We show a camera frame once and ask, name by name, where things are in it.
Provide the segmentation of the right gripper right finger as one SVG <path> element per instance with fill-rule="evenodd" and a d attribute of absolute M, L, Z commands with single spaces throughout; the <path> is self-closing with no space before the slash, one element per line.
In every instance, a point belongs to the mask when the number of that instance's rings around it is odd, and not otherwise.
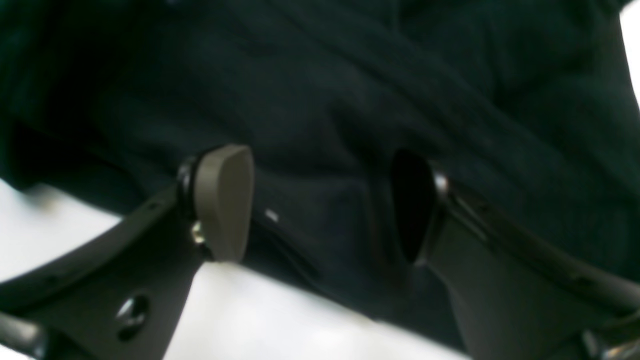
<path fill-rule="evenodd" d="M 402 251 L 445 284 L 474 360 L 637 360 L 639 285 L 514 224 L 418 153 L 398 150 Z"/>

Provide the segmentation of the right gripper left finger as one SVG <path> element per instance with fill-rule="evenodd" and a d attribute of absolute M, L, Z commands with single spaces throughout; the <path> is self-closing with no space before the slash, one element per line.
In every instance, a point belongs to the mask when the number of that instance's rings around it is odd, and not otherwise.
<path fill-rule="evenodd" d="M 195 274 L 246 252 L 246 145 L 185 161 L 178 180 L 107 232 L 1 283 L 1 344 L 33 360 L 161 360 Z"/>

